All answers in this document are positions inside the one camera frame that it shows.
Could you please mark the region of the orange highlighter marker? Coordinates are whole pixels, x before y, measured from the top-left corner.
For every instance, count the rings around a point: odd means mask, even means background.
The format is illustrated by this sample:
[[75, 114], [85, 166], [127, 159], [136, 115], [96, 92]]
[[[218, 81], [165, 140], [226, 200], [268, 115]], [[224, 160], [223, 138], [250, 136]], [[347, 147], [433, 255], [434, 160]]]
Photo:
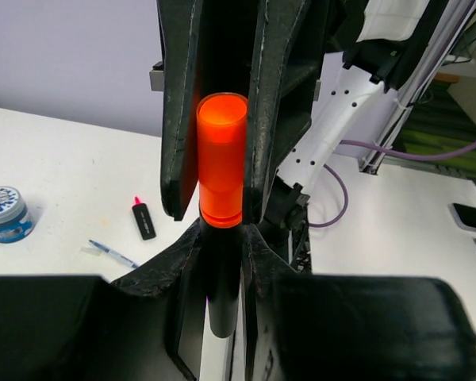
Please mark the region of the orange highlighter marker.
[[244, 247], [244, 227], [211, 225], [202, 210], [200, 214], [203, 288], [209, 308], [212, 333], [230, 337], [236, 328], [240, 271]]

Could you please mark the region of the orange highlighter cap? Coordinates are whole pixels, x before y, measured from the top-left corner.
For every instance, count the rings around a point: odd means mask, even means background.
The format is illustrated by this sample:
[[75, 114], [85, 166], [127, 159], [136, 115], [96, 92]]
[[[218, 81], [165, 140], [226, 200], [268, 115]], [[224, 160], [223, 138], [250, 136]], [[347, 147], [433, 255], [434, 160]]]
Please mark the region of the orange highlighter cap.
[[242, 222], [248, 100], [223, 92], [196, 111], [199, 208], [205, 222], [228, 229]]

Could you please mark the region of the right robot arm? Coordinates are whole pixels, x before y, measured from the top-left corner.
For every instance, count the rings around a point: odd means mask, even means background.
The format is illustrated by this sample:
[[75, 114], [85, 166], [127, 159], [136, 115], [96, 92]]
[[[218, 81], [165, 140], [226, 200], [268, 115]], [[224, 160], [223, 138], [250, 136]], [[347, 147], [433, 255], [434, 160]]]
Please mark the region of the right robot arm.
[[244, 222], [270, 209], [274, 179], [308, 189], [358, 112], [403, 86], [445, 1], [160, 1], [160, 191], [181, 220], [197, 185], [196, 113], [215, 94], [246, 99], [239, 201]]

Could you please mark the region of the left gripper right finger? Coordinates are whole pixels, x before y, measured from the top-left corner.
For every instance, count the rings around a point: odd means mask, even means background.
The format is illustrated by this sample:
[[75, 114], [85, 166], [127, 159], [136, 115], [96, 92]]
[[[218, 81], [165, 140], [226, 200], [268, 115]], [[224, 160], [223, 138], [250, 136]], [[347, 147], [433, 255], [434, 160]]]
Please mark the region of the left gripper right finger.
[[300, 273], [250, 225], [242, 300], [248, 380], [476, 380], [476, 332], [440, 279]]

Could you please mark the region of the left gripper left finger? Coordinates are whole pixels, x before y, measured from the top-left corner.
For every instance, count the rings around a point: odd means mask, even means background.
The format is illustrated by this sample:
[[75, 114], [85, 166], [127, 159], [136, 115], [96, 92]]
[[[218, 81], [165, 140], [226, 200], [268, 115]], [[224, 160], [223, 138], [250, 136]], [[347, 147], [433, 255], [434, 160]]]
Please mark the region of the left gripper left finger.
[[0, 275], [0, 380], [196, 380], [200, 227], [113, 282]]

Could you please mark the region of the pink highlighter marker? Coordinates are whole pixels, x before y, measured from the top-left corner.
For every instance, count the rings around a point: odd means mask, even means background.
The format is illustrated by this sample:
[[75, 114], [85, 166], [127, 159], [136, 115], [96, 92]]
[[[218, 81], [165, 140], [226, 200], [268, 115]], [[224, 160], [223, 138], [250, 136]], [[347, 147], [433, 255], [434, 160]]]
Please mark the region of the pink highlighter marker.
[[142, 239], [147, 241], [156, 238], [155, 228], [148, 207], [137, 196], [134, 198], [132, 213]]

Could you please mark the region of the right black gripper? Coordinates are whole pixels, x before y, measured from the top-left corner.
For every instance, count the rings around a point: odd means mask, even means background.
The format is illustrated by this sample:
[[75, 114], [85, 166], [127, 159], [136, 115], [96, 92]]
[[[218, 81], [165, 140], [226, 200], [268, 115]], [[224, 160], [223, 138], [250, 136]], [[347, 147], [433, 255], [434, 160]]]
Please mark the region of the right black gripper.
[[265, 214], [278, 166], [310, 126], [327, 36], [327, 1], [158, 1], [163, 91], [160, 188], [181, 221], [197, 181], [199, 91], [247, 91], [243, 223]]

